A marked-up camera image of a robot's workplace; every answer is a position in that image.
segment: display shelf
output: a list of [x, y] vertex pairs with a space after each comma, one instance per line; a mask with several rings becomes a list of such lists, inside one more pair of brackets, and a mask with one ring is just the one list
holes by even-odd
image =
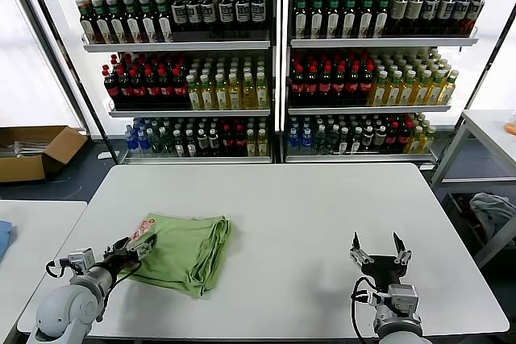
[[87, 52], [199, 52], [214, 50], [266, 50], [270, 40], [227, 42], [171, 42], [155, 44], [85, 44]]
[[250, 110], [116, 110], [108, 112], [111, 117], [264, 117], [270, 109]]
[[286, 156], [287, 163], [427, 163], [435, 162], [435, 156], [428, 154], [354, 154], [354, 155], [292, 155]]
[[367, 39], [292, 39], [292, 48], [424, 48], [429, 46], [472, 46], [475, 35], [457, 37], [367, 38]]
[[121, 164], [270, 164], [270, 156], [256, 157], [126, 157]]
[[345, 106], [321, 108], [289, 108], [289, 114], [382, 114], [382, 113], [415, 113], [415, 112], [446, 112], [451, 106]]

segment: bottle label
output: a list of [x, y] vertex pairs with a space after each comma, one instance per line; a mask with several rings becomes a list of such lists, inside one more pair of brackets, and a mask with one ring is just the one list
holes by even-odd
[[258, 108], [266, 109], [267, 108], [267, 90], [257, 90], [256, 96], [258, 97]]
[[344, 16], [342, 37], [351, 38], [353, 23], [355, 22], [355, 14], [347, 14]]
[[182, 145], [176, 145], [176, 153], [177, 157], [183, 157], [185, 155], [185, 150]]
[[154, 22], [150, 18], [144, 18], [145, 32], [147, 32], [148, 41], [153, 44], [156, 42], [156, 29]]
[[441, 88], [433, 88], [432, 92], [428, 98], [427, 105], [437, 105], [437, 98], [439, 98], [439, 95], [441, 94]]
[[427, 88], [421, 88], [418, 90], [418, 94], [416, 94], [416, 99], [414, 101], [414, 105], [422, 105], [422, 100], [427, 95]]
[[202, 100], [204, 101], [204, 109], [212, 110], [213, 104], [211, 103], [211, 93], [210, 92], [202, 92]]
[[327, 83], [327, 84], [323, 84], [322, 82], [319, 84], [319, 92], [321, 93], [327, 93], [330, 91], [330, 88], [331, 88], [331, 84], [330, 83]]
[[367, 14], [363, 14], [362, 17], [360, 18], [360, 27], [358, 29], [358, 37], [359, 38], [367, 38], [369, 24], [371, 23], [371, 17], [372, 17], [372, 15], [367, 13]]
[[252, 21], [265, 22], [265, 3], [252, 3]]
[[431, 20], [435, 18], [435, 12], [437, 11], [437, 3], [439, 1], [425, 0], [421, 7], [421, 19]]
[[417, 19], [419, 18], [419, 13], [421, 12], [422, 2], [414, 2], [409, 1], [406, 6], [405, 18], [407, 19]]
[[358, 87], [364, 93], [369, 93], [369, 90], [371, 90], [371, 84], [365, 84], [364, 82], [360, 82]]
[[199, 96], [198, 96], [198, 94], [195, 93], [195, 92], [192, 92], [192, 93], [189, 93], [188, 95], [190, 97], [190, 102], [192, 104], [192, 109], [193, 110], [200, 110], [201, 109], [201, 104], [199, 103]]
[[226, 110], [226, 92], [224, 90], [221, 90], [217, 92], [217, 100], [218, 100], [218, 108], [220, 110]]
[[127, 43], [126, 33], [123, 30], [122, 22], [118, 19], [111, 20], [111, 26], [113, 26], [114, 33], [121, 44]]
[[224, 23], [233, 22], [233, 5], [229, 4], [218, 4], [218, 10], [220, 11], [220, 20]]
[[296, 39], [303, 39], [305, 37], [306, 15], [296, 15]]
[[161, 32], [163, 32], [163, 40], [165, 42], [172, 42], [172, 28], [170, 28], [170, 21], [168, 18], [160, 18]]
[[387, 106], [393, 106], [396, 105], [396, 98], [397, 95], [400, 93], [399, 88], [392, 88], [389, 93], [389, 98], [387, 98]]
[[204, 23], [214, 23], [217, 21], [215, 14], [215, 4], [201, 4], [202, 20]]
[[402, 95], [400, 96], [400, 102], [398, 106], [408, 106], [409, 105], [409, 97], [412, 94], [411, 88], [403, 89]]
[[346, 91], [349, 93], [354, 93], [358, 89], [358, 83], [346, 82]]
[[258, 153], [260, 156], [267, 155], [267, 144], [258, 144]]
[[312, 15], [312, 24], [310, 27], [310, 39], [317, 39], [321, 31], [321, 22], [323, 16], [321, 14]]
[[373, 106], [381, 106], [381, 102], [384, 99], [385, 89], [377, 89], [377, 92], [374, 93], [374, 99], [372, 100]]
[[195, 144], [188, 144], [188, 153], [190, 153], [190, 157], [195, 157], [197, 155]]
[[201, 6], [199, 4], [187, 4], [186, 10], [188, 11], [188, 21], [190, 23], [201, 22]]
[[139, 31], [138, 21], [136, 21], [136, 19], [129, 18], [127, 20], [127, 24], [129, 25], [129, 30], [131, 30], [132, 39], [135, 41], [135, 44], [141, 44], [143, 40], [142, 34]]
[[252, 143], [248, 143], [248, 156], [256, 155], [256, 145]]
[[374, 23], [374, 31], [372, 32], [373, 38], [380, 38], [384, 32], [385, 21], [387, 20], [387, 14], [382, 12], [377, 15], [377, 20]]
[[236, 20], [241, 23], [249, 22], [251, 20], [249, 11], [249, 3], [236, 3]]
[[393, 7], [390, 9], [390, 17], [392, 19], [402, 19], [405, 15], [407, 1], [395, 0], [393, 1]]
[[97, 40], [95, 39], [95, 32], [94, 29], [91, 27], [91, 23], [88, 20], [81, 20], [81, 25], [82, 29], [86, 34], [86, 38], [88, 38], [88, 41], [91, 44], [95, 44]]
[[335, 93], [341, 93], [344, 90], [344, 84], [332, 84], [331, 89]]
[[188, 22], [185, 6], [172, 6], [172, 16], [176, 24], [185, 24]]
[[331, 14], [328, 16], [327, 26], [327, 39], [335, 38], [335, 32], [337, 31], [337, 23], [339, 22], [339, 14]]
[[231, 99], [231, 108], [233, 110], [240, 109], [239, 92], [230, 92], [229, 97]]
[[111, 42], [111, 33], [110, 28], [107, 26], [107, 22], [104, 19], [99, 19], [97, 20], [97, 26], [100, 29], [104, 41], [107, 44]]

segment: folded cloth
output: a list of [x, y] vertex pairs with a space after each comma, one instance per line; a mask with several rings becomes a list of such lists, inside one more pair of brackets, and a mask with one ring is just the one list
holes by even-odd
[[12, 223], [0, 221], [0, 261], [9, 246], [9, 234], [11, 230], [13, 230]]
[[225, 217], [169, 218], [150, 213], [133, 235], [133, 244], [157, 235], [156, 245], [132, 280], [174, 288], [200, 297], [217, 284], [231, 223]]

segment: yellow bottle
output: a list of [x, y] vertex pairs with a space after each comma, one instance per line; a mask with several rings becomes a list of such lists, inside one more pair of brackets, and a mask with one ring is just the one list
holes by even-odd
[[459, 75], [458, 70], [452, 70], [447, 79], [447, 85], [443, 87], [441, 91], [441, 95], [437, 100], [437, 105], [448, 105], [450, 98], [452, 97], [453, 92], [455, 91], [455, 82], [457, 76]]
[[396, 105], [397, 106], [408, 106], [410, 96], [414, 91], [416, 72], [414, 70], [409, 70], [405, 75], [405, 82], [403, 82], [402, 87], [400, 88], [400, 93], [397, 96]]
[[441, 90], [443, 90], [444, 82], [446, 81], [444, 76], [444, 70], [437, 70], [437, 73], [434, 75], [432, 85], [428, 88], [427, 95], [422, 101], [423, 105], [437, 105], [437, 99], [439, 98]]
[[256, 74], [256, 96], [258, 97], [258, 109], [268, 109], [270, 107], [265, 73], [263, 72]]
[[243, 75], [242, 103], [244, 109], [256, 109], [256, 89], [252, 82], [252, 74]]
[[215, 94], [217, 95], [218, 109], [229, 110], [230, 102], [227, 98], [227, 85], [224, 81], [224, 76], [222, 74], [217, 74], [215, 76], [215, 80], [217, 81]]
[[378, 78], [375, 84], [372, 86], [371, 93], [369, 94], [369, 106], [381, 106], [385, 94], [385, 83], [387, 81], [387, 72], [381, 70], [378, 73]]
[[430, 77], [432, 72], [430, 70], [425, 70], [421, 75], [421, 80], [418, 85], [413, 88], [412, 94], [410, 95], [409, 105], [422, 105], [422, 100], [427, 95], [428, 86], [430, 83]]
[[240, 93], [240, 85], [236, 73], [229, 74], [229, 98], [231, 100], [232, 110], [242, 109], [242, 97]]
[[384, 99], [382, 105], [394, 106], [396, 105], [397, 96], [400, 93], [400, 86], [402, 82], [402, 72], [396, 70], [392, 75], [390, 84], [385, 88]]

